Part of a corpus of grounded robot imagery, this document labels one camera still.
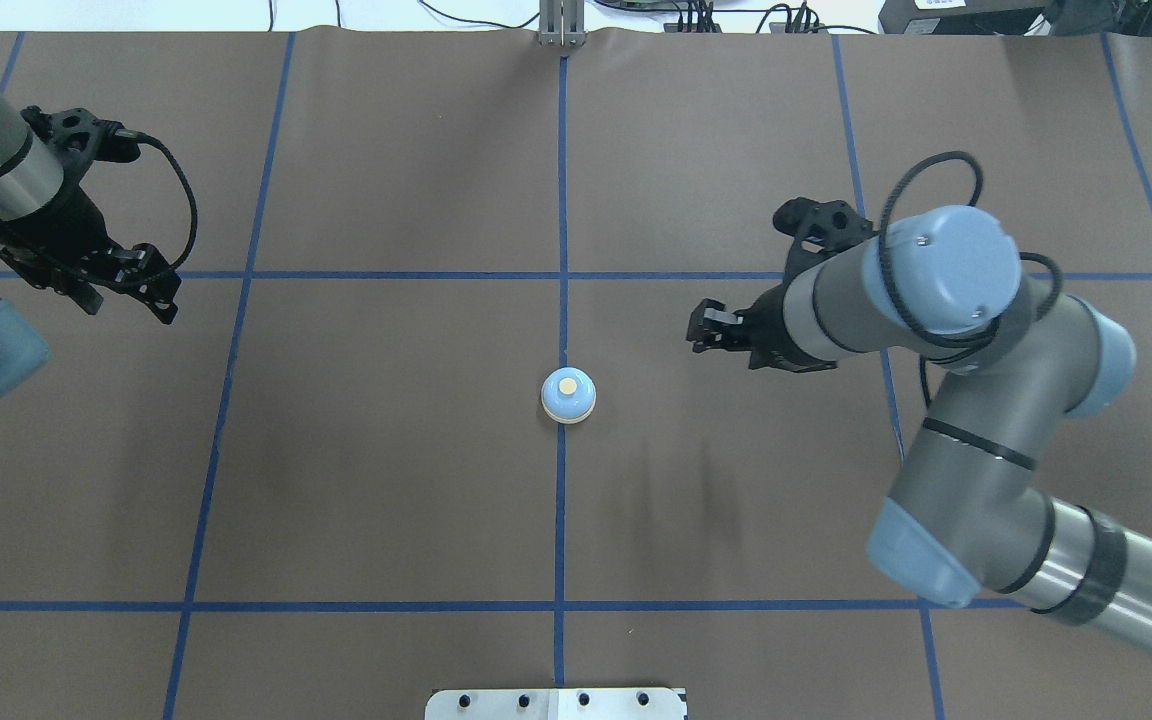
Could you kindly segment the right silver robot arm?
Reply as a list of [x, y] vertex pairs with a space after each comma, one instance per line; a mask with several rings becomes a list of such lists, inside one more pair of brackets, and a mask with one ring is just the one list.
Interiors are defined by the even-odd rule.
[[846, 202], [788, 200], [783, 278], [751, 306], [703, 300], [695, 353], [823, 372], [905, 348], [943, 369], [867, 539], [887, 578], [963, 609], [983, 591], [1152, 653], [1152, 539], [1034, 487], [1062, 420], [1132, 382], [1123, 325], [1029, 278], [996, 218], [952, 205], [881, 228]]

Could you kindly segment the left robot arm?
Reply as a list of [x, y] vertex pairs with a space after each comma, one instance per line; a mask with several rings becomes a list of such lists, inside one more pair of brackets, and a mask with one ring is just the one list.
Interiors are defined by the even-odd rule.
[[[189, 228], [174, 260], [151, 243], [120, 245], [83, 190], [94, 162], [132, 162], [145, 147], [164, 156], [184, 191]], [[197, 233], [195, 192], [162, 141], [83, 108], [15, 109], [0, 90], [0, 260], [29, 287], [55, 291], [88, 314], [100, 310], [104, 290], [120, 293], [170, 324], [179, 314], [179, 268]], [[45, 338], [0, 295], [0, 397], [46, 361]]]

